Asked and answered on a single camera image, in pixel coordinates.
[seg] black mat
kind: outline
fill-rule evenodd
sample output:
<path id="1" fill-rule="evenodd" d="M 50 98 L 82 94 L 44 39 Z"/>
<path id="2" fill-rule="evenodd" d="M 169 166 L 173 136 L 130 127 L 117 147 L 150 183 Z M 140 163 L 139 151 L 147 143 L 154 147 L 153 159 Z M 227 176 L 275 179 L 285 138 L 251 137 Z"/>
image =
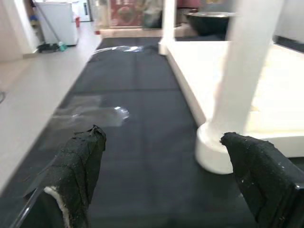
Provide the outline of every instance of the black mat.
<path id="1" fill-rule="evenodd" d="M 145 48 L 93 56 L 60 106 L 75 96 L 100 95 L 100 107 L 130 113 L 121 127 L 103 127 L 107 144 L 90 206 L 92 227 L 255 228 L 233 176 L 209 173 L 196 163 L 197 126 L 166 58 L 158 55 L 158 41 L 104 39 L 99 48 Z M 60 139 L 69 136 L 47 126 L 3 196 L 22 196 L 55 156 Z"/>

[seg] gray tile floor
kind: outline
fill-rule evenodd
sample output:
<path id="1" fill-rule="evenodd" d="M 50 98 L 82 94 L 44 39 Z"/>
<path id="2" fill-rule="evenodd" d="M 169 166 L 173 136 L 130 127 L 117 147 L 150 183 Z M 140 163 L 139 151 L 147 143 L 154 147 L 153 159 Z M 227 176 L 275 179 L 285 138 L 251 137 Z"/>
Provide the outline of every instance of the gray tile floor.
<path id="1" fill-rule="evenodd" d="M 65 52 L 0 64 L 0 89 L 7 91 L 0 104 L 0 192 L 101 41 L 89 22 L 79 33 L 78 45 Z"/>

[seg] white refrigerator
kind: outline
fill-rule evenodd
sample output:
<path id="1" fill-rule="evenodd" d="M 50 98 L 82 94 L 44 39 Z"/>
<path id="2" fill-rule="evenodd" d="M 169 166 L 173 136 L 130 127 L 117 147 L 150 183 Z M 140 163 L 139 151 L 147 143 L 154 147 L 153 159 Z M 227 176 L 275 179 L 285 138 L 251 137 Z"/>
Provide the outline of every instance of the white refrigerator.
<path id="1" fill-rule="evenodd" d="M 76 45 L 78 42 L 78 30 L 75 19 L 76 13 L 73 11 L 71 2 L 37 2 L 37 15 L 40 21 L 42 32 L 46 43 L 58 43 L 54 32 L 48 25 L 45 17 L 56 32 L 60 41 L 66 45 Z"/>

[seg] white column base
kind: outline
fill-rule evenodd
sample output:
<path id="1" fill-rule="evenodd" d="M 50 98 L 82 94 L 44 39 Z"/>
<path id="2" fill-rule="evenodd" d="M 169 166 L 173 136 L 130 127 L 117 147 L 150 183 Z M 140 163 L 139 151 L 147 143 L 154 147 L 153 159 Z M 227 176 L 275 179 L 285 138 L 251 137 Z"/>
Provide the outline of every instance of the white column base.
<path id="1" fill-rule="evenodd" d="M 212 173 L 230 174 L 233 169 L 228 151 L 218 137 L 209 134 L 208 127 L 209 124 L 205 123 L 197 131 L 196 160 Z"/>
<path id="2" fill-rule="evenodd" d="M 172 39 L 172 38 L 169 38 L 169 39 L 165 39 L 165 38 L 162 38 L 160 40 L 160 42 L 158 43 L 158 51 L 159 51 L 159 54 L 162 55 L 162 56 L 166 56 L 168 54 L 168 44 L 169 43 L 173 43 L 175 42 L 175 39 Z"/>

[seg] black bowl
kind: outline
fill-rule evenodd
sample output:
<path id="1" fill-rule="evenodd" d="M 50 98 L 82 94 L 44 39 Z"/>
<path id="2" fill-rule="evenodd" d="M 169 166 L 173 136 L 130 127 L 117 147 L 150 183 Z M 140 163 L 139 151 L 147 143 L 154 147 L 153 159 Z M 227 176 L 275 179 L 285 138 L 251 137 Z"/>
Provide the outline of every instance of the black bowl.
<path id="1" fill-rule="evenodd" d="M 228 23 L 235 13 L 189 12 L 185 14 L 190 25 L 200 36 L 226 34 Z"/>

